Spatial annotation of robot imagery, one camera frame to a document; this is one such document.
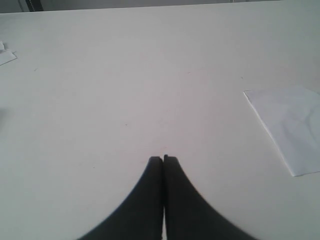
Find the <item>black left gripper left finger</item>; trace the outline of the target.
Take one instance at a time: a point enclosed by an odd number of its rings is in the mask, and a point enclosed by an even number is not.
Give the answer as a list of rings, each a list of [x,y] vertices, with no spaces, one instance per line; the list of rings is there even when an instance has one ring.
[[[153,156],[126,199],[82,240],[161,240],[163,160]]]

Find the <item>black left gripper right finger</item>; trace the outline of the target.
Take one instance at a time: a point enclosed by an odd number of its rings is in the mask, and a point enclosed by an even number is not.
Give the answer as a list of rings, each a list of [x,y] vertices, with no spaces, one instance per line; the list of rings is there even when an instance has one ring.
[[[168,240],[253,240],[199,194],[178,159],[163,158],[163,205]]]

